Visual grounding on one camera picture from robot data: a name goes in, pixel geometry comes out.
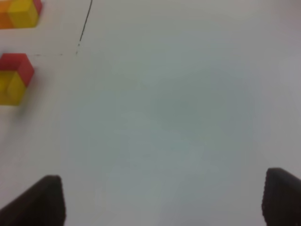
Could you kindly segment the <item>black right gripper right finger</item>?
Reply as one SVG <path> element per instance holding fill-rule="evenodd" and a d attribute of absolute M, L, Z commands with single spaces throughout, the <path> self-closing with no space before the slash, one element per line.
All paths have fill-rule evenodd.
<path fill-rule="evenodd" d="M 301 180 L 282 168 L 269 168 L 261 209 L 268 226 L 299 226 Z"/>

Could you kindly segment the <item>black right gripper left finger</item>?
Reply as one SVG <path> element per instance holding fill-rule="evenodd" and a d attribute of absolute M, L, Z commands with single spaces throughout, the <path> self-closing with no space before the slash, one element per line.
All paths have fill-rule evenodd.
<path fill-rule="evenodd" d="M 2 226 L 63 226 L 66 206 L 59 175 L 47 175 L 0 210 Z"/>

